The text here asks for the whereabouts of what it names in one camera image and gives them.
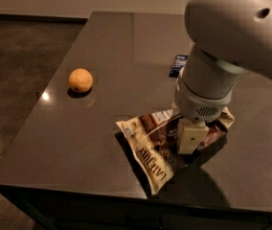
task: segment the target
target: black baseboard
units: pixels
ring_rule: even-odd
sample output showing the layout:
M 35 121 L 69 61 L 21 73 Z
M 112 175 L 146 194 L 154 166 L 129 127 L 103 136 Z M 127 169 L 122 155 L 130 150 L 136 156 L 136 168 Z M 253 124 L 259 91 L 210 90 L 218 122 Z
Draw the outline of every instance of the black baseboard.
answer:
M 38 16 L 38 15 L 17 15 L 17 14 L 2 14 L 2 13 L 0 13 L 0 20 L 85 24 L 87 21 L 87 18 Z

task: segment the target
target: round orange ball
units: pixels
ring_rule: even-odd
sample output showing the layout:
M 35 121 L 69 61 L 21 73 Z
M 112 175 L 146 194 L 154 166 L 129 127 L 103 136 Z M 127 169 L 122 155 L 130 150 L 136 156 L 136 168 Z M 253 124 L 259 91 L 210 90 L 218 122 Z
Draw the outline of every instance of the round orange ball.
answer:
M 93 79 L 90 72 L 80 68 L 70 74 L 68 83 L 73 91 L 84 93 L 92 87 Z

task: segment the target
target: black screw hole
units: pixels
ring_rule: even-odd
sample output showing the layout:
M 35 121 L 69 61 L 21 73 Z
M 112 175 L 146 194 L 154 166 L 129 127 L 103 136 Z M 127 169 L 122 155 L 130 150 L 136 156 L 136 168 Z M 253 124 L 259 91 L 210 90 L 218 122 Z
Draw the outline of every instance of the black screw hole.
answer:
M 265 8 L 257 12 L 257 18 L 264 19 L 270 13 L 270 9 Z

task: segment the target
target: gray tabletop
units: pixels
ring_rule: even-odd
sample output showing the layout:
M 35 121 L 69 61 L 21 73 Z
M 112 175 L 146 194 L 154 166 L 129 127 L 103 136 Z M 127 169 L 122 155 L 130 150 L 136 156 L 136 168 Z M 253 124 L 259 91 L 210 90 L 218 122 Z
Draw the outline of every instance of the gray tabletop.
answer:
M 170 66 L 191 46 L 182 15 L 94 12 L 1 162 L 0 185 L 147 198 L 115 122 L 169 109 Z M 76 99 L 67 79 L 80 67 L 94 85 Z M 227 145 L 176 174 L 159 200 L 272 212 L 272 81 L 249 73 L 229 107 Z

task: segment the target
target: table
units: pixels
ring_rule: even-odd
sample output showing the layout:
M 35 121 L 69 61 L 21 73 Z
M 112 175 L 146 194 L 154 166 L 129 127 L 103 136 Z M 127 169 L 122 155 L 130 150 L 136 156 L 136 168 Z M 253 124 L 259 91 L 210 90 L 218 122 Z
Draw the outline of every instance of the table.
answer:
M 93 12 L 0 163 L 0 193 L 48 229 L 272 222 L 272 80 L 249 73 L 237 85 L 227 145 L 158 198 L 116 138 L 116 121 L 171 107 L 168 72 L 192 45 L 182 15 Z M 79 67 L 94 85 L 74 98 L 67 79 Z

